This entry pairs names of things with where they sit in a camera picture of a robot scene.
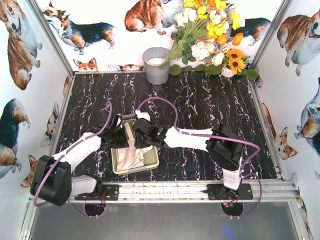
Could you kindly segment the white grey glove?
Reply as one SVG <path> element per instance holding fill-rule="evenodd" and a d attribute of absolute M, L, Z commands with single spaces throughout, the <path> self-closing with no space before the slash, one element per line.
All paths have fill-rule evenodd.
<path fill-rule="evenodd" d="M 119 148 L 117 152 L 117 171 L 124 171 L 133 168 L 139 168 L 144 166 L 144 148 L 135 147 L 135 138 L 130 127 L 130 124 L 126 122 L 124 124 L 125 132 L 128 135 L 128 145 L 126 148 Z"/>

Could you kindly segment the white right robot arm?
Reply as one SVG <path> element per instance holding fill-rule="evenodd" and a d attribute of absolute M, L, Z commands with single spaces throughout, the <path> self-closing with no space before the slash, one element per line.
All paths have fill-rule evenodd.
<path fill-rule="evenodd" d="M 132 130 L 137 148 L 188 148 L 209 153 L 222 168 L 223 185 L 231 190 L 240 187 L 244 144 L 234 142 L 240 138 L 223 124 L 208 129 L 176 129 L 169 125 L 155 126 L 149 120 L 139 118 Z"/>

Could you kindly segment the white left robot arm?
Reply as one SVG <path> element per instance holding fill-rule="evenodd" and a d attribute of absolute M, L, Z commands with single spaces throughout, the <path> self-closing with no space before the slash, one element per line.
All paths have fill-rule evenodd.
<path fill-rule="evenodd" d="M 89 175 L 73 177 L 72 173 L 90 154 L 103 146 L 128 147 L 126 131 L 121 127 L 122 120 L 120 114 L 109 114 L 104 122 L 87 128 L 77 141 L 63 151 L 53 156 L 43 155 L 38 160 L 30 187 L 34 206 L 51 203 L 60 207 L 75 196 L 99 198 L 103 192 L 101 180 Z"/>

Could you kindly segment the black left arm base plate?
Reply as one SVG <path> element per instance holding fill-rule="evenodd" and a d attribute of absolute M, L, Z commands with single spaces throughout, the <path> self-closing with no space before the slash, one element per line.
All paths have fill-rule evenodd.
<path fill-rule="evenodd" d="M 91 193 L 78 194 L 74 197 L 76 201 L 117 201 L 119 196 L 119 185 L 97 184 Z"/>

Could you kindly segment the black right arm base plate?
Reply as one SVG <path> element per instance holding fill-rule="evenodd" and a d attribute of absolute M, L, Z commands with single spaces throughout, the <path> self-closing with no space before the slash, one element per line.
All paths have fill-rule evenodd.
<path fill-rule="evenodd" d="M 241 183 L 237 190 L 225 187 L 223 184 L 207 184 L 206 189 L 201 191 L 208 195 L 209 200 L 252 200 L 253 192 L 251 185 Z"/>

